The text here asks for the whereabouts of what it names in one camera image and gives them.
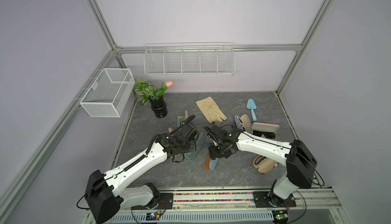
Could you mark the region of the blue brown glasses case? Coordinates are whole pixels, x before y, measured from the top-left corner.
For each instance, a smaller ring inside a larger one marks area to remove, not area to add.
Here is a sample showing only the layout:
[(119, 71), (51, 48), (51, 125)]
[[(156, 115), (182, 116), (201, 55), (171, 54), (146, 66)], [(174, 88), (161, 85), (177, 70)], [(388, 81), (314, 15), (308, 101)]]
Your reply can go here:
[(208, 153), (203, 163), (204, 170), (213, 171), (217, 165), (217, 162), (218, 162), (218, 158), (212, 159), (210, 153)]

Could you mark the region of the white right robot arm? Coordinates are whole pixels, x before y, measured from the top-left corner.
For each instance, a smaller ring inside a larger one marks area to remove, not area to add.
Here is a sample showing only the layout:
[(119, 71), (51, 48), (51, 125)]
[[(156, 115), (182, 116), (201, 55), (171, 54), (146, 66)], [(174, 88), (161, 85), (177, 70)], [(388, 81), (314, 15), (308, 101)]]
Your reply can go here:
[(229, 158), (238, 151), (251, 152), (277, 161), (286, 167), (286, 173), (274, 181), (269, 192), (254, 196), (262, 208), (294, 207), (290, 204), (297, 189), (310, 189), (315, 176), (317, 160), (301, 140), (281, 142), (252, 135), (241, 129), (226, 131), (219, 126), (204, 126), (207, 136), (212, 139), (209, 147), (212, 160)]

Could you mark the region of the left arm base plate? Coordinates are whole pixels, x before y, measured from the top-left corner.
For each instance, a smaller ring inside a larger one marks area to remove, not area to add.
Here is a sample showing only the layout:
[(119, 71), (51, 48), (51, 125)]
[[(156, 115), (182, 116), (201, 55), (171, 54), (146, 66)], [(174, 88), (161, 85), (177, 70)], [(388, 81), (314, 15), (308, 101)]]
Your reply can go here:
[(152, 200), (145, 206), (134, 206), (132, 210), (165, 210), (173, 208), (173, 194), (172, 193), (160, 193), (158, 196), (154, 196)]

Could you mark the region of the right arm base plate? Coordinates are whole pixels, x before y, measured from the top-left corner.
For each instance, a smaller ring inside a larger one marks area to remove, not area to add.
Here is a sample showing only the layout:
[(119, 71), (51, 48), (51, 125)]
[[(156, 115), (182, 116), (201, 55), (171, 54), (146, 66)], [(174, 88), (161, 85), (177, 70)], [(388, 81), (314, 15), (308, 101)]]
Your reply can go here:
[(256, 208), (291, 208), (297, 206), (293, 194), (290, 194), (287, 199), (282, 199), (275, 194), (271, 195), (270, 192), (254, 191), (253, 197)]

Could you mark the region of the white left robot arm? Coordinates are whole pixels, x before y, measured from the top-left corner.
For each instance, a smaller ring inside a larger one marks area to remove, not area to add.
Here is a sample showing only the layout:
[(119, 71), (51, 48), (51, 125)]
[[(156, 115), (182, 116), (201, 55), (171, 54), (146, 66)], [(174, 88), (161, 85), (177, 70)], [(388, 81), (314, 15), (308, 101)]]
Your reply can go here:
[(159, 205), (160, 192), (153, 183), (126, 191), (126, 187), (154, 166), (177, 156), (196, 150), (197, 130), (191, 125), (194, 115), (169, 133), (155, 134), (147, 149), (124, 164), (105, 173), (96, 170), (90, 174), (83, 195), (86, 209), (92, 213), (97, 224), (109, 221), (122, 207)]

